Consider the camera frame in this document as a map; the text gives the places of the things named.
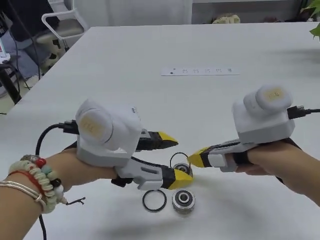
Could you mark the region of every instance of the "hand strap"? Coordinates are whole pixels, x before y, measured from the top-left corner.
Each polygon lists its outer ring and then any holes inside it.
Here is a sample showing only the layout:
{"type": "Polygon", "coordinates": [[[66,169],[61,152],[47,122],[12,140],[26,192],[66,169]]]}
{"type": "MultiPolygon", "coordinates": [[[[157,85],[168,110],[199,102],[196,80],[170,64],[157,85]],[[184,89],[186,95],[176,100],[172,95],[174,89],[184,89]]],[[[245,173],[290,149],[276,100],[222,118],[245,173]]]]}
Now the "hand strap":
{"type": "MultiPolygon", "coordinates": [[[[296,148],[298,149],[301,149],[291,138],[285,138],[285,139],[282,139],[281,142],[284,142],[286,144],[290,144],[292,146],[295,146],[296,148]]],[[[243,151],[243,152],[233,152],[232,153],[232,156],[233,156],[233,160],[234,162],[236,163],[236,165],[240,166],[240,165],[251,165],[252,163],[249,161],[249,158],[248,158],[248,151],[243,151]]],[[[277,177],[276,178],[282,183],[284,184],[284,181],[277,177]]]]}

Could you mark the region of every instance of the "black ring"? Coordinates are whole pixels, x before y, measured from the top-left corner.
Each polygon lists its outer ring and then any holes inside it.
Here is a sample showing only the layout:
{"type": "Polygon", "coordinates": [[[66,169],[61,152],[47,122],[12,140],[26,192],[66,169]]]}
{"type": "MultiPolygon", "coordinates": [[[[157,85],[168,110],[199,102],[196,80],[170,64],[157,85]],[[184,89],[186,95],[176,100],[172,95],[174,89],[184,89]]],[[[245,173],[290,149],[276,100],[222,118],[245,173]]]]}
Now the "black ring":
{"type": "Polygon", "coordinates": [[[167,205],[167,196],[166,196],[166,194],[165,194],[162,190],[160,190],[160,189],[146,191],[145,194],[143,194],[143,197],[142,197],[142,205],[143,205],[143,207],[144,207],[147,211],[149,211],[149,212],[151,212],[151,213],[158,213],[158,212],[160,212],[162,209],[164,209],[165,206],[167,205]],[[149,193],[151,193],[151,192],[159,192],[159,193],[162,193],[162,195],[164,196],[164,202],[163,202],[163,204],[162,204],[161,207],[159,207],[159,208],[157,208],[157,209],[151,209],[151,208],[148,208],[148,207],[147,207],[146,202],[145,202],[145,199],[146,199],[146,196],[147,196],[149,193]]]}
{"type": "MultiPolygon", "coordinates": [[[[169,164],[170,164],[170,168],[172,169],[172,165],[171,165],[171,162],[172,162],[172,159],[174,159],[175,155],[178,155],[178,154],[182,154],[184,155],[187,159],[188,159],[188,155],[185,154],[184,152],[176,152],[175,154],[172,155],[172,157],[170,158],[170,161],[169,161],[169,164]]],[[[188,169],[188,172],[186,172],[186,174],[190,174],[190,171],[191,171],[191,162],[189,162],[189,169],[188,169]]]]}

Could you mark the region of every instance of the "hand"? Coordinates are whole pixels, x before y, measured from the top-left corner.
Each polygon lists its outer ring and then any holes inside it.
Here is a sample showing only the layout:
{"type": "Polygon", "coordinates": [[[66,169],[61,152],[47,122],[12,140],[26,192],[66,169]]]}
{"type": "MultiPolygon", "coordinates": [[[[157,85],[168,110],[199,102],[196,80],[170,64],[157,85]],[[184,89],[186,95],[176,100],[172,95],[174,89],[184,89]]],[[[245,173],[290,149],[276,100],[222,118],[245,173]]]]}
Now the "hand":
{"type": "Polygon", "coordinates": [[[275,142],[249,150],[248,158],[253,165],[240,166],[237,173],[277,176],[292,191],[318,198],[320,162],[297,147],[275,142]]]}
{"type": "Polygon", "coordinates": [[[76,149],[70,148],[46,159],[47,164],[57,172],[64,191],[73,186],[94,182],[98,179],[115,179],[117,174],[111,167],[95,167],[77,159],[76,149]]]}

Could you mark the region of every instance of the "red bead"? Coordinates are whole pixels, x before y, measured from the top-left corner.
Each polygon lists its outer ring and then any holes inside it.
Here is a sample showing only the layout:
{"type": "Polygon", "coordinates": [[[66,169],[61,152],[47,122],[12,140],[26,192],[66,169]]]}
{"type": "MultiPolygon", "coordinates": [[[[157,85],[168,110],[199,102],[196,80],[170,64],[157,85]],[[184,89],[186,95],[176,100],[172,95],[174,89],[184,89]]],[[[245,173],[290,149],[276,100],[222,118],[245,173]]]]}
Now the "red bead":
{"type": "Polygon", "coordinates": [[[35,160],[34,164],[41,169],[44,165],[47,164],[47,161],[44,158],[38,158],[37,160],[35,160]]]}

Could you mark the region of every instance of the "rubber o-ring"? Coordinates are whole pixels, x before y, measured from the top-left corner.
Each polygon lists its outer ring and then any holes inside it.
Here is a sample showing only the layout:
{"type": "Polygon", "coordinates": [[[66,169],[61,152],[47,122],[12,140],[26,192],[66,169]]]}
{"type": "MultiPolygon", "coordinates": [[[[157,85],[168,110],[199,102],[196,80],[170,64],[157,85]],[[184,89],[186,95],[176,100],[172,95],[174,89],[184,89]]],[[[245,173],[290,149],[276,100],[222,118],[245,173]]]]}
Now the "rubber o-ring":
{"type": "Polygon", "coordinates": [[[142,197],[142,205],[143,205],[143,207],[144,207],[147,211],[149,211],[149,212],[151,212],[151,213],[158,213],[158,212],[160,212],[162,209],[164,209],[165,206],[167,205],[167,196],[166,196],[166,194],[165,194],[162,190],[160,190],[160,189],[146,191],[145,194],[143,194],[143,197],[142,197]],[[164,197],[164,202],[163,202],[163,204],[162,204],[161,207],[159,207],[159,208],[157,208],[157,209],[151,209],[151,208],[147,207],[146,202],[145,202],[145,199],[146,199],[146,196],[147,196],[149,193],[151,193],[151,192],[162,193],[162,195],[163,195],[163,197],[164,197]]]}

